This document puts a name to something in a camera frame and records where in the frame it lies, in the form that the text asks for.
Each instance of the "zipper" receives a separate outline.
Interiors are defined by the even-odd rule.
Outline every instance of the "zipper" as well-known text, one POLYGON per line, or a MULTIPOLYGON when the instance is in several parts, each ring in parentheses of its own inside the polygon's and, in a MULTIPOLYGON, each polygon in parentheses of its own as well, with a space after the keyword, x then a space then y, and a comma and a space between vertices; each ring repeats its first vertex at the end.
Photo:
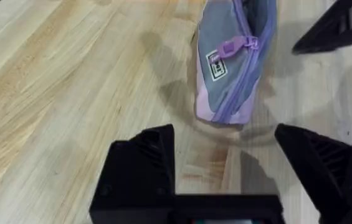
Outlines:
MULTIPOLYGON (((263 43, 266 38, 268 38, 270 34, 270 28, 271 28, 271 18, 273 17, 273 11, 271 10, 271 2, 274 0, 268 0, 268 17, 266 25, 263 29, 263 33, 259 37, 259 43, 263 43)), ((249 24, 247 22, 246 17, 243 15, 243 7, 242 7, 242 0, 233 0, 234 3, 234 9, 235 9, 235 14, 237 15, 240 27, 242 29, 242 32, 245 35, 251 36, 251 31, 249 24)), ((237 104, 237 99, 242 90, 246 86, 246 79, 247 79, 247 74, 251 72, 253 65, 257 63, 257 59, 259 57, 259 53, 262 50, 264 45, 260 44, 257 49, 255 48, 248 48, 248 56, 246 60, 246 66, 242 68, 242 72, 239 77, 239 79, 236 81, 234 87, 232 90, 230 90, 231 94, 227 95, 226 102, 221 105, 217 113, 213 117, 213 121, 219 122, 219 123, 226 123, 228 122, 227 117, 230 118, 232 115, 232 110, 235 108, 235 105, 237 104)))

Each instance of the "purple zipper pull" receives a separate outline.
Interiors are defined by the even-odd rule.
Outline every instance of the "purple zipper pull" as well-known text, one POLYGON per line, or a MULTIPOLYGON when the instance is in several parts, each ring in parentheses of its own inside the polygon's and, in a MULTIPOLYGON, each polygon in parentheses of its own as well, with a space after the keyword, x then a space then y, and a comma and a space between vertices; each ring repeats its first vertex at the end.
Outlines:
POLYGON ((230 40, 223 42, 217 48, 217 54, 211 57, 210 63, 215 63, 220 60, 220 58, 229 58, 234 56, 242 47, 249 47, 251 49, 259 49, 259 40, 257 37, 253 36, 235 36, 230 40))

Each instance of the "purple pencil case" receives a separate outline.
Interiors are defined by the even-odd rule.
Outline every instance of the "purple pencil case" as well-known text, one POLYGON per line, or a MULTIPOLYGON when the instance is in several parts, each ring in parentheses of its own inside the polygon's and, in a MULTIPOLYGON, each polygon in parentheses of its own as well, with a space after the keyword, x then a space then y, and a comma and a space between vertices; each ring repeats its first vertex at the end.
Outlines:
POLYGON ((249 122, 277 26, 275 0, 207 0, 197 42, 197 116, 249 122))

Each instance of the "wood grain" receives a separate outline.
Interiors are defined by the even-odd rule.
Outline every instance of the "wood grain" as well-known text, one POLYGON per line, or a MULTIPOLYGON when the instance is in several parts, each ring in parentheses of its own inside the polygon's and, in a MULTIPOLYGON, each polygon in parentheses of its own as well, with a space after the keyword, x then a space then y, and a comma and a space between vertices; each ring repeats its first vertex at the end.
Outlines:
POLYGON ((252 121, 218 127, 193 109, 204 0, 2 0, 0 223, 91 223, 110 143, 166 123, 179 193, 279 194, 287 223, 317 223, 274 129, 352 143, 352 47, 290 53, 331 3, 277 2, 252 121))

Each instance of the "label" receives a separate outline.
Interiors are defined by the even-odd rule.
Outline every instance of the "label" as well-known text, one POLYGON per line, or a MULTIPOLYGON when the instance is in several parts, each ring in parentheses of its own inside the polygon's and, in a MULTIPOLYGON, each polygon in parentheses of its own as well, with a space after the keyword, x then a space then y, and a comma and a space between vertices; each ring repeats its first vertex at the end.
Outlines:
POLYGON ((217 55, 217 50, 214 50, 206 55, 206 61, 209 65, 209 71, 211 72, 211 77, 213 81, 217 81, 220 78, 227 75, 227 67, 223 61, 223 59, 219 59, 217 62, 210 63, 211 59, 217 55))

